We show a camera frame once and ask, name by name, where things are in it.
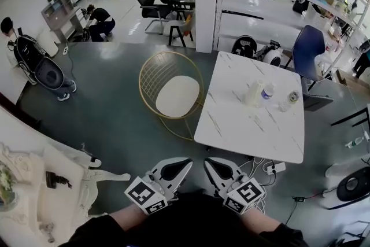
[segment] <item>water bottle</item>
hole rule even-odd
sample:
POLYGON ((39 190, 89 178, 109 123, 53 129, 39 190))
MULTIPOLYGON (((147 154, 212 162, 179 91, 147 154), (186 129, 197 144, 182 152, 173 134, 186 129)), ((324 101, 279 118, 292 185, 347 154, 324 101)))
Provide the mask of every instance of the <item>water bottle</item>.
POLYGON ((362 140, 364 140, 364 137, 358 137, 358 138, 356 138, 355 141, 351 141, 351 142, 347 143, 346 147, 347 148, 352 148, 356 145, 359 145, 362 142, 362 140))
POLYGON ((262 98, 269 100, 275 92, 275 85, 273 83, 269 83, 261 92, 262 98))
POLYGON ((299 100, 299 92, 291 92, 287 99, 283 102, 279 102, 279 110, 281 112, 287 112, 297 101, 299 100))

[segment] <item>black pants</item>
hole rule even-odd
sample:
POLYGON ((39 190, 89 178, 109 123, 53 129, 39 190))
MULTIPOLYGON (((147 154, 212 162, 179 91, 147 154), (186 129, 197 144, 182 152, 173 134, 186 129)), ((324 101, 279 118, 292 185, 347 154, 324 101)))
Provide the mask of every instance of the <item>black pants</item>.
POLYGON ((112 19, 109 22, 99 22, 96 25, 90 26, 88 30, 90 32, 92 42, 103 42, 104 39, 100 34, 104 33, 105 35, 108 35, 115 25, 116 22, 112 19))
POLYGON ((365 69, 370 67, 370 61, 368 56, 365 54, 362 54, 361 57, 356 62, 356 65, 353 67, 353 69, 356 71, 356 77, 359 78, 361 74, 364 73, 365 69))

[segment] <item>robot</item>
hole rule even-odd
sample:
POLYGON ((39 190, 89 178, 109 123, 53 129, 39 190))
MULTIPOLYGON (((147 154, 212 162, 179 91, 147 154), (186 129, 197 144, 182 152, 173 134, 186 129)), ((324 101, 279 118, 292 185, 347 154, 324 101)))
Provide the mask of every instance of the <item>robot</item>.
MULTIPOLYGON (((179 199, 176 192, 192 166, 190 158, 162 160, 143 178, 137 177, 125 194, 145 214, 151 215, 179 199)), ((222 198, 224 206, 238 214, 248 211, 266 195, 259 183, 232 161, 211 157, 204 160, 203 167, 214 186, 214 197, 222 198)))

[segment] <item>white table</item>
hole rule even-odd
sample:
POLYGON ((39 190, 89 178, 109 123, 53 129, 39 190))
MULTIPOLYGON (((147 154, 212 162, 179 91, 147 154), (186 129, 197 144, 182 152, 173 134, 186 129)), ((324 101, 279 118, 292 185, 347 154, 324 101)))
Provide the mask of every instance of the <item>white table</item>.
POLYGON ((298 74, 269 64, 219 52, 195 141, 215 148, 271 160, 301 163, 305 123, 298 74), (262 108, 242 103, 257 79, 276 84, 275 94, 262 108), (299 101, 287 112, 277 104, 298 90, 299 101))

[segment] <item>table leg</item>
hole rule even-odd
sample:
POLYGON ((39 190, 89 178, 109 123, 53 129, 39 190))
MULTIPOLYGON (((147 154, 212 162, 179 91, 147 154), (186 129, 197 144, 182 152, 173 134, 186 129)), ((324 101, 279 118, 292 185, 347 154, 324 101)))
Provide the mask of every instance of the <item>table leg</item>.
POLYGON ((360 110, 359 112, 356 112, 356 113, 354 113, 354 114, 352 114, 352 115, 350 115, 348 117, 345 117, 344 119, 341 119, 341 120, 336 121, 335 123, 332 123, 331 125, 332 126, 335 126, 337 124, 344 123, 345 121, 350 120, 350 119, 352 119, 352 118, 354 118, 354 117, 356 117, 356 116, 358 116, 358 115, 360 115, 360 114, 362 114, 362 113, 364 113, 366 111, 367 111, 367 108, 364 108, 364 109, 360 110))

